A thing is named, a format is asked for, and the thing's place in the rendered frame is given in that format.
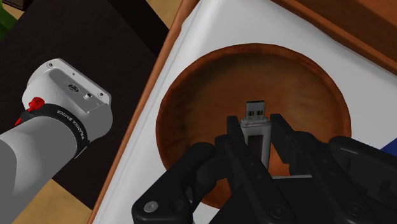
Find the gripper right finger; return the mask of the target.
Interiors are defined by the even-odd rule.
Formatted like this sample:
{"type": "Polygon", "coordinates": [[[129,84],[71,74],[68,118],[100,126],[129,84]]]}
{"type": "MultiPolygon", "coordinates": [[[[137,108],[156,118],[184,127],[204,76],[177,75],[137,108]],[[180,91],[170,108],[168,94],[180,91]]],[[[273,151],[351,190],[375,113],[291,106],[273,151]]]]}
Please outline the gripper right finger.
{"type": "Polygon", "coordinates": [[[270,116],[271,142],[291,175],[310,175],[335,224],[397,224],[397,157],[345,136],[323,143],[270,116]]]}

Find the green rounded thing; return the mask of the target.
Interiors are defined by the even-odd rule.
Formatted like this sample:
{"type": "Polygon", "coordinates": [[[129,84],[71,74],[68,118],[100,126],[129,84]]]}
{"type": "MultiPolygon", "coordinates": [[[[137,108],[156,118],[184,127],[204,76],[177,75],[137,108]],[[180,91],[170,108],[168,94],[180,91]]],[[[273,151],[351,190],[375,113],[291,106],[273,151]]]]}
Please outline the green rounded thing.
{"type": "Polygon", "coordinates": [[[16,18],[9,14],[0,3],[0,41],[4,39],[16,22],[16,18]]]}

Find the white USB stick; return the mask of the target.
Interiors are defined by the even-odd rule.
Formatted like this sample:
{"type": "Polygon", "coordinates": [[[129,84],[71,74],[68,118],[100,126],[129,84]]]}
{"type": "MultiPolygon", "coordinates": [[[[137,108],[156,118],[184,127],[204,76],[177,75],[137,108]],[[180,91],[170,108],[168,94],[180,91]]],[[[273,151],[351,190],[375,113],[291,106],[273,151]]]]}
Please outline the white USB stick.
{"type": "Polygon", "coordinates": [[[265,116],[265,101],[247,101],[246,115],[240,126],[248,148],[268,168],[272,125],[265,116]]]}

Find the blue flat thing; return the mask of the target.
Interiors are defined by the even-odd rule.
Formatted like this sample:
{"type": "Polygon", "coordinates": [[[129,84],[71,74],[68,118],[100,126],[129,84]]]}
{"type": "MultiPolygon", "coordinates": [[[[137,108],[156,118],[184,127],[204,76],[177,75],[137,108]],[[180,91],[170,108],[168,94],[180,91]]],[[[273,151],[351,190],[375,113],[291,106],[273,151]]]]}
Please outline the blue flat thing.
{"type": "Polygon", "coordinates": [[[389,144],[385,145],[381,151],[397,157],[397,142],[390,142],[389,144]]]}

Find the wooden bed with white sheet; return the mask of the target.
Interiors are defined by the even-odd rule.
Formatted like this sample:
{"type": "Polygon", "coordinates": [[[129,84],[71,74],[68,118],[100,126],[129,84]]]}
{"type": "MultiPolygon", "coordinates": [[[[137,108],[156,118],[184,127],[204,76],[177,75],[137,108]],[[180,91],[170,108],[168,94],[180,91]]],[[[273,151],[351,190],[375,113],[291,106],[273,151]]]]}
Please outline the wooden bed with white sheet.
{"type": "Polygon", "coordinates": [[[134,201],[164,172],[155,142],[160,101],[177,75],[212,50],[270,43],[318,63],[341,90],[355,139],[381,148],[397,138],[397,76],[358,55],[270,0],[183,1],[89,224],[133,224],[134,201]]]}

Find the brown wooden bowl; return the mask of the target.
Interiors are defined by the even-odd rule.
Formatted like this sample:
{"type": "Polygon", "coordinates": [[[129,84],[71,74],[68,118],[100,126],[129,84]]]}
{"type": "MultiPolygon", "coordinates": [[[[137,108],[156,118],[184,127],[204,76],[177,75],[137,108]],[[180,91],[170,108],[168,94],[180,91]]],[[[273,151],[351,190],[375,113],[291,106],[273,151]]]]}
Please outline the brown wooden bowl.
{"type": "Polygon", "coordinates": [[[264,101],[265,116],[279,113],[322,142],[352,134],[341,91],[313,60],[278,45],[233,45],[190,64],[162,99],[156,140],[164,167],[225,134],[227,117],[243,118],[248,101],[264,101]]]}

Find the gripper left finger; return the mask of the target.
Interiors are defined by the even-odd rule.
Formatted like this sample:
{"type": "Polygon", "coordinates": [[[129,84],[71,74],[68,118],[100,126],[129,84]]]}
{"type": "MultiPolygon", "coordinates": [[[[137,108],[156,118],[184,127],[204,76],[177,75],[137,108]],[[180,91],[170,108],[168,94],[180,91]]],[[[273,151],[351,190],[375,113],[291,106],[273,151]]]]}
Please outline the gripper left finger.
{"type": "Polygon", "coordinates": [[[222,179],[232,194],[213,224],[295,224],[291,206],[247,147],[237,117],[229,116],[226,126],[214,144],[193,144],[134,202],[134,224],[193,224],[197,206],[222,179]]]}

